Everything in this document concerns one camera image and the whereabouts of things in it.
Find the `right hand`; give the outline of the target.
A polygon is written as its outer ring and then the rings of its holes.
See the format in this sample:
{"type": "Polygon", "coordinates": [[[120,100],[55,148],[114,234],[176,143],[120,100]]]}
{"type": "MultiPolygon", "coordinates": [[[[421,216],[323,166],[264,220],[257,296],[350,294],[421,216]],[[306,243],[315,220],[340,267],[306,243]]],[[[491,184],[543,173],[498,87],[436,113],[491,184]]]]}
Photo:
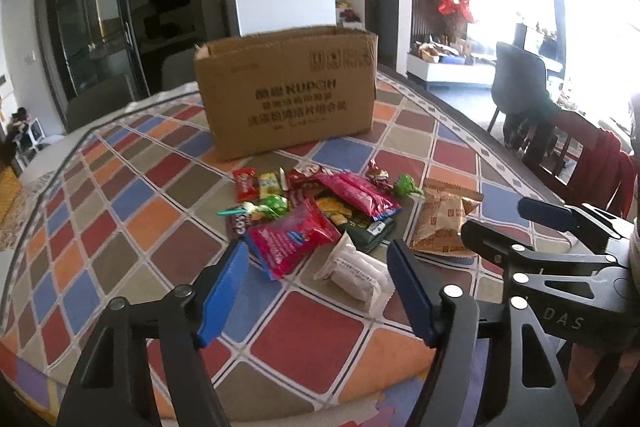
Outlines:
{"type": "Polygon", "coordinates": [[[598,386],[605,385],[619,369],[631,373],[639,363],[639,348],[628,348],[621,355],[612,355],[574,343],[570,349],[570,365],[566,384],[578,407],[585,405],[598,386]]]}

